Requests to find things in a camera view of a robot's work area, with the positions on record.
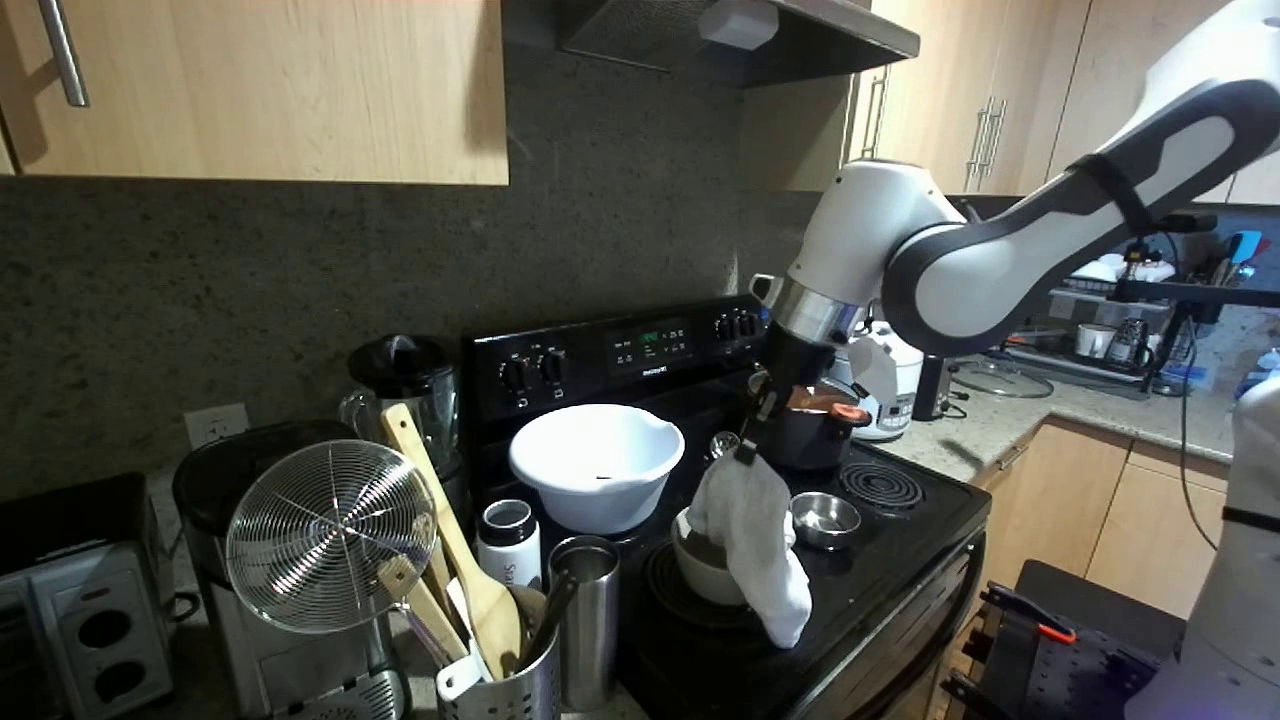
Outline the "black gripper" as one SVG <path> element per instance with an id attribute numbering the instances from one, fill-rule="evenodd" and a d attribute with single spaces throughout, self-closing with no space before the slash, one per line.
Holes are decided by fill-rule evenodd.
<path id="1" fill-rule="evenodd" d="M 743 421 L 743 435 L 755 449 L 771 449 L 823 421 L 813 385 L 828 363 L 833 353 L 823 345 L 805 345 L 786 330 L 768 330 L 763 353 L 747 376 L 751 409 Z"/>

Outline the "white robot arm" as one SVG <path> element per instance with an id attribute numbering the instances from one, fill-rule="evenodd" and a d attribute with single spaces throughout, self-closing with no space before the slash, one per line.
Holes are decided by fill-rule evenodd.
<path id="1" fill-rule="evenodd" d="M 1041 284 L 1153 233 L 1280 140 L 1280 0 L 1227 0 L 1145 78 L 1137 112 L 1013 208 L 969 224 L 916 164 L 852 161 L 823 187 L 768 311 L 743 435 L 768 445 L 837 336 L 875 307 L 921 353 L 978 353 Z"/>

